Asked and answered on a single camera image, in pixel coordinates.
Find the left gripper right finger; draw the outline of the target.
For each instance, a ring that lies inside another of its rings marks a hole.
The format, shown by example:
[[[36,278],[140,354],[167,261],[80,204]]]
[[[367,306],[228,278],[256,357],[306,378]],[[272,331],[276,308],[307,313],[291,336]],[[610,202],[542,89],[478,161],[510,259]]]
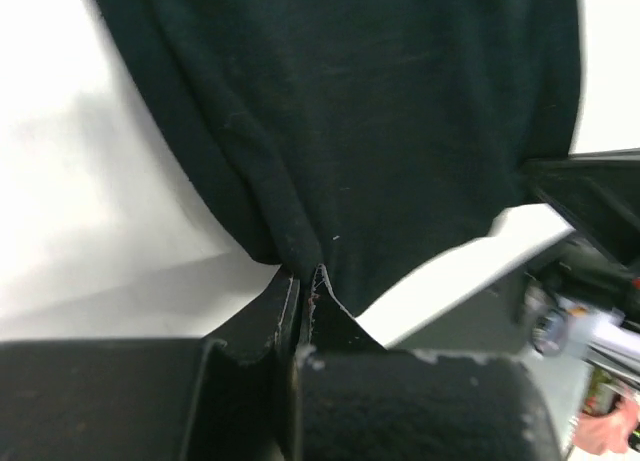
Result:
[[[530,372],[515,357],[389,350],[337,300],[319,266],[294,356],[298,460],[558,460]]]

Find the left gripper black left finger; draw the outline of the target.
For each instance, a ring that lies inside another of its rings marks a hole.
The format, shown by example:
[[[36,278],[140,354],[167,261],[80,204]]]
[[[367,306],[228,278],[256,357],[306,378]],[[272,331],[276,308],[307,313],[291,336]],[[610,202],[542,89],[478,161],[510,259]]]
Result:
[[[300,283],[265,290],[201,338],[1,346],[5,460],[288,460]]]

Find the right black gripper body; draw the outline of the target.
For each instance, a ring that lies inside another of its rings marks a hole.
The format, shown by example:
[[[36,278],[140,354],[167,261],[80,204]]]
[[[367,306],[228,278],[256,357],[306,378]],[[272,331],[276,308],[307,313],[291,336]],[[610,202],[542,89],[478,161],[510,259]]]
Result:
[[[639,331],[639,277],[615,265],[586,240],[571,236],[545,251],[525,272],[517,321],[542,356],[566,347],[572,324],[593,311],[611,314]]]

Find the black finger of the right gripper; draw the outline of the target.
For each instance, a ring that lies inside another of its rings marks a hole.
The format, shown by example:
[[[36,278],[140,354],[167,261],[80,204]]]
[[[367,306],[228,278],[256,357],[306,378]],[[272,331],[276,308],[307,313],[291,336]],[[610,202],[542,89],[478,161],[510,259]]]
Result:
[[[532,194],[551,206],[610,261],[639,267],[639,150],[530,160],[523,176]]]

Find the black t shirt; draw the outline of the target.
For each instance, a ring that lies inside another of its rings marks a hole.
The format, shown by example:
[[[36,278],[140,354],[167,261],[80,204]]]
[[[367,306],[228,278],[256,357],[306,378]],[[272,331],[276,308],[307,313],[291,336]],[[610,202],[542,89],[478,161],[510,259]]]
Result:
[[[215,218],[354,315],[571,145],[577,0],[95,1]]]

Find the person's bare hand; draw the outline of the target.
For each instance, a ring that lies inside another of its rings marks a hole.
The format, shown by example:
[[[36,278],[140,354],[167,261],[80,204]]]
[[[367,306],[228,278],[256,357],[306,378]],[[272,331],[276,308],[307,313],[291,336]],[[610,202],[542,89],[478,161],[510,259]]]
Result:
[[[582,413],[577,418],[572,443],[591,455],[626,454],[629,437],[639,425],[639,405],[634,397],[622,397],[605,415]]]

